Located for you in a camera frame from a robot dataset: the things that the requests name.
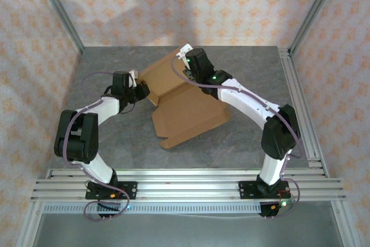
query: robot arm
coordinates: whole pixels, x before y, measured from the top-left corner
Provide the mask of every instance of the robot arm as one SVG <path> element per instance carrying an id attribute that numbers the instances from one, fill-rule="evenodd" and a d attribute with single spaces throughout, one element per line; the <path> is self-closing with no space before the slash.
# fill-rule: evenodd
<path id="1" fill-rule="evenodd" d="M 205 94 L 236 107 L 263 130 L 261 147 L 265 152 L 265 160 L 257 182 L 260 183 L 261 191 L 270 193 L 280 181 L 280 172 L 286 155 L 295 146 L 294 138 L 272 110 L 281 114 L 300 137 L 294 109 L 290 105 L 280 107 L 268 102 L 244 88 L 229 73 L 215 71 L 203 49 L 193 49 L 186 44 L 180 49 L 177 57 L 184 62 L 184 74 L 190 80 L 213 86 L 201 87 Z"/>
<path id="2" fill-rule="evenodd" d="M 105 164 L 98 153 L 98 126 L 108 118 L 119 114 L 129 103 L 134 104 L 149 95 L 145 82 L 137 83 L 137 72 L 114 72 L 110 94 L 104 94 L 94 104 L 99 104 L 82 113 L 73 123 L 67 143 L 67 160 L 79 164 L 94 179 L 115 186 L 116 172 Z M 62 157 L 62 147 L 67 126 L 78 110 L 65 110 L 61 113 L 54 152 Z"/>

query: flattened cardboard box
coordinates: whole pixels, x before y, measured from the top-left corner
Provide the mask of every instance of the flattened cardboard box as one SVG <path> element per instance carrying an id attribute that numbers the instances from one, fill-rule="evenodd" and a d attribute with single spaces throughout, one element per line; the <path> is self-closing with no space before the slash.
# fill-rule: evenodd
<path id="1" fill-rule="evenodd" d="M 176 58 L 176 49 L 139 74 L 149 89 L 148 99 L 158 108 L 153 112 L 154 128 L 166 149 L 196 137 L 225 123 L 230 109 L 225 102 L 204 94 L 197 86 L 181 80 L 171 68 L 175 59 L 176 69 L 182 73 L 184 64 Z"/>

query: brown cardboard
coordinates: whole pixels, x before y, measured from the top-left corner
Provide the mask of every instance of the brown cardboard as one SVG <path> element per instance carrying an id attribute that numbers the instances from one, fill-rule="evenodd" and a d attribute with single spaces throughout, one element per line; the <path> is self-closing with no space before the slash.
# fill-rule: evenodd
<path id="1" fill-rule="evenodd" d="M 230 110 L 226 103 L 204 94 L 197 86 L 175 75 L 172 59 L 179 72 L 184 64 L 176 58 L 176 49 L 140 73 L 150 89 L 149 100 L 158 108 L 153 112 L 154 128 L 166 149 L 196 137 L 228 121 Z"/>

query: patterned wallpaper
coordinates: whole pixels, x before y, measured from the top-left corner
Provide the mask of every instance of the patterned wallpaper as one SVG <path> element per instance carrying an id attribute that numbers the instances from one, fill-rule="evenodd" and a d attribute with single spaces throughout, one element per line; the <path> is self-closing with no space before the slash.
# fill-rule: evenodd
<path id="1" fill-rule="evenodd" d="M 370 243 L 370 0 L 326 0 L 295 57 L 332 176 Z"/>
<path id="2" fill-rule="evenodd" d="M 0 246 L 15 246 L 79 58 L 48 0 L 0 11 Z"/>
<path id="3" fill-rule="evenodd" d="M 314 0 L 61 0 L 86 46 L 277 45 Z"/>

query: wall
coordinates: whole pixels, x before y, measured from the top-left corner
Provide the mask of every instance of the wall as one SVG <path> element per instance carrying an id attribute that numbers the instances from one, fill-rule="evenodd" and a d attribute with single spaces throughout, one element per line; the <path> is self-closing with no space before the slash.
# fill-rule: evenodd
<path id="1" fill-rule="evenodd" d="M 370 0 L 326 0 L 295 57 L 332 176 L 370 243 Z"/>
<path id="2" fill-rule="evenodd" d="M 314 0 L 61 0 L 86 46 L 277 45 Z"/>
<path id="3" fill-rule="evenodd" d="M 79 57 L 48 0 L 0 11 L 0 246 L 14 246 Z"/>

